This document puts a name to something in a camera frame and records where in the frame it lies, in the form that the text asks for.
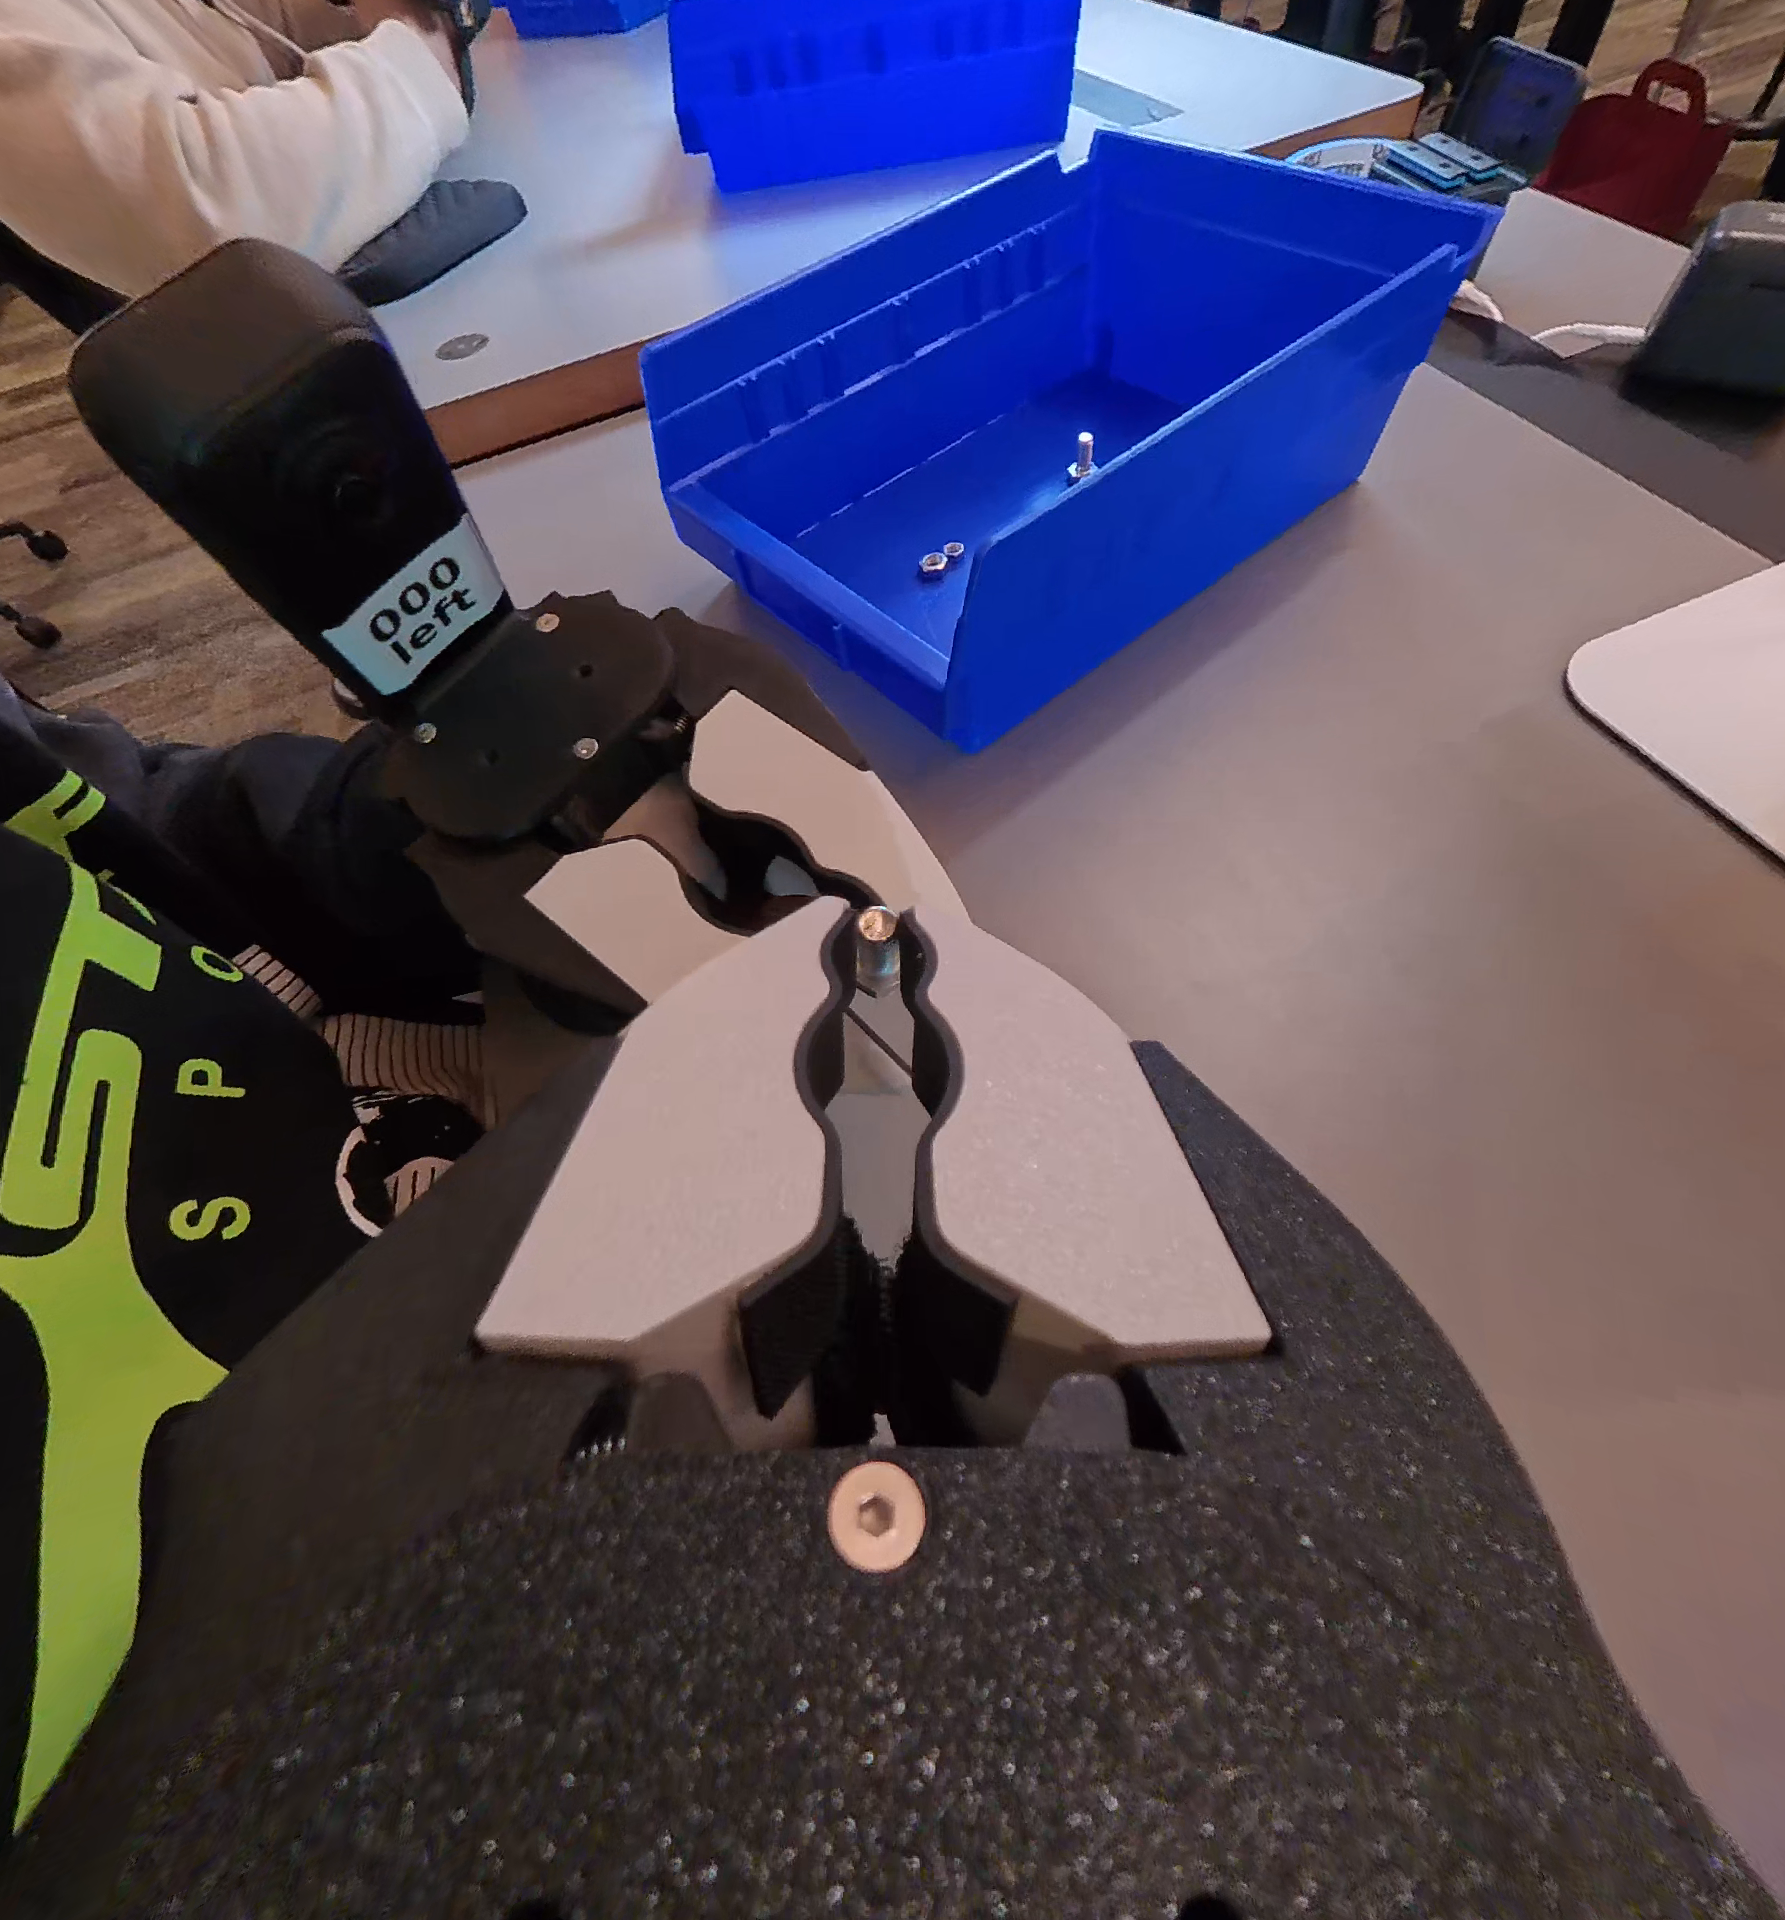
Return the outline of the dark wrist pad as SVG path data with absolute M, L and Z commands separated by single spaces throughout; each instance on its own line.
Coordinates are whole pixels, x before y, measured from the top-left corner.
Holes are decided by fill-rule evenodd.
M 355 300 L 387 307 L 450 275 L 526 221 L 518 188 L 438 179 L 396 222 L 335 270 Z

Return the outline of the black device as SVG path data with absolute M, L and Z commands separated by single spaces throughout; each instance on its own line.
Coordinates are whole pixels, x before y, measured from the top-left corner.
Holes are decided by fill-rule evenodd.
M 1489 39 L 1435 138 L 1467 177 L 1531 184 L 1555 155 L 1587 73 L 1511 37 Z

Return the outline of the person's left forearm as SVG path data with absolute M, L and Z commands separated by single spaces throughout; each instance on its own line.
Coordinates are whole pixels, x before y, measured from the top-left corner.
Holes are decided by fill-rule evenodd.
M 474 950 L 412 860 L 422 828 L 380 790 L 383 734 L 141 741 L 105 713 L 55 734 L 68 765 L 260 947 L 340 1005 L 474 985 Z

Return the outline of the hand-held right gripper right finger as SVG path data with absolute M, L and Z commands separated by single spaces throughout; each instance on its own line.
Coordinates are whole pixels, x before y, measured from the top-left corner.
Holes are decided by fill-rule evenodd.
M 912 912 L 905 1297 L 951 1380 L 1257 1356 L 1273 1331 L 1096 1004 L 972 922 Z

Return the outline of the dark grey box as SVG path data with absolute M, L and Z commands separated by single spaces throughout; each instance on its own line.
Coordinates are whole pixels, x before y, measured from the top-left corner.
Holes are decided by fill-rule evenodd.
M 1713 219 L 1625 373 L 1785 401 L 1785 204 L 1743 202 Z

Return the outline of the light grey table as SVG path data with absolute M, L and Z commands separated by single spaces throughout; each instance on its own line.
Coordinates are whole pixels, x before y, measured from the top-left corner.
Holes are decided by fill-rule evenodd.
M 1145 3 L 1083 4 L 1083 75 L 1175 109 L 1145 131 L 1289 156 L 1410 136 L 1421 85 Z M 639 349 L 1030 156 L 1015 149 L 721 195 L 681 149 L 665 19 L 614 37 L 475 45 L 474 136 L 449 177 L 497 179 L 526 221 L 380 323 L 456 467 L 639 408 Z

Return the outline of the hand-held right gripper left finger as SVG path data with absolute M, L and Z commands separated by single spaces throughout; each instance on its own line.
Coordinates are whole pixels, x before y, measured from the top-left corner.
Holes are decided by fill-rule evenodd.
M 687 1375 L 719 1418 L 813 1418 L 836 1341 L 850 907 L 735 941 L 624 1032 L 475 1328 L 491 1355 Z

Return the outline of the red bag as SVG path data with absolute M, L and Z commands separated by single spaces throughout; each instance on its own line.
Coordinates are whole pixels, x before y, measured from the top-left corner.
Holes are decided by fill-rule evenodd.
M 1704 76 L 1660 58 L 1625 95 L 1585 98 L 1532 180 L 1548 197 L 1674 241 L 1692 221 L 1734 138 L 1712 120 Z

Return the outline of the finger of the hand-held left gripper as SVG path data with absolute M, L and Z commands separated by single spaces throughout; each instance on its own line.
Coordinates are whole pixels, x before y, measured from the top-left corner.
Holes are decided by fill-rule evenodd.
M 663 998 L 749 939 L 721 922 L 701 883 L 644 836 L 562 855 L 524 903 L 637 999 Z
M 809 893 L 741 920 L 727 897 L 693 888 L 693 912 L 746 938 L 813 898 L 969 922 L 951 874 L 884 781 L 795 729 L 746 693 L 726 693 L 692 729 L 684 781 L 701 828 L 746 830 L 806 874 Z

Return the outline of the white document stand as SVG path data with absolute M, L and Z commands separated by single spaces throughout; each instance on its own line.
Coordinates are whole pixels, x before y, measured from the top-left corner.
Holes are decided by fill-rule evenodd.
M 1568 693 L 1785 865 L 1785 564 L 1596 637 Z

